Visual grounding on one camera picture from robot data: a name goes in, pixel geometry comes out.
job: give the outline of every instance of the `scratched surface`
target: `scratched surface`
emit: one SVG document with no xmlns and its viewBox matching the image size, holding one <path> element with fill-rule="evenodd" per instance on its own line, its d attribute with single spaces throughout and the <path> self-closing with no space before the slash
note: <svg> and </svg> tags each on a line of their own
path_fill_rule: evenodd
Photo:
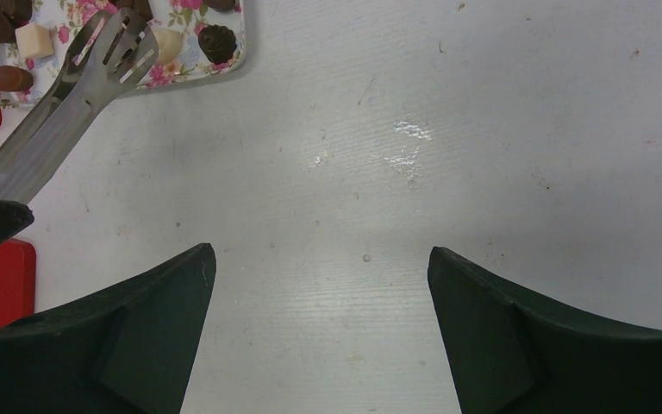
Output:
<svg viewBox="0 0 662 414">
<path fill-rule="evenodd" d="M 185 413 L 458 412 L 435 245 L 662 329 L 662 2 L 247 8 L 243 70 L 112 103 L 31 204 L 38 309 L 211 242 Z"/>
</svg>

